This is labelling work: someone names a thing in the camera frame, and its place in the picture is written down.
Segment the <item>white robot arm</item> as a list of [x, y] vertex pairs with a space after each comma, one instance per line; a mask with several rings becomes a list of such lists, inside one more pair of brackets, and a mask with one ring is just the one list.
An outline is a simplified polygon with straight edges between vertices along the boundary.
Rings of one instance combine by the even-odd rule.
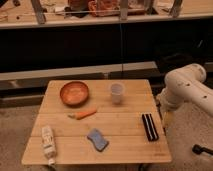
[[206, 76], [205, 68], [196, 63], [174, 69], [165, 75], [165, 87], [156, 96], [164, 128], [169, 126], [173, 112], [185, 101], [194, 103], [213, 117], [213, 89], [203, 84]]

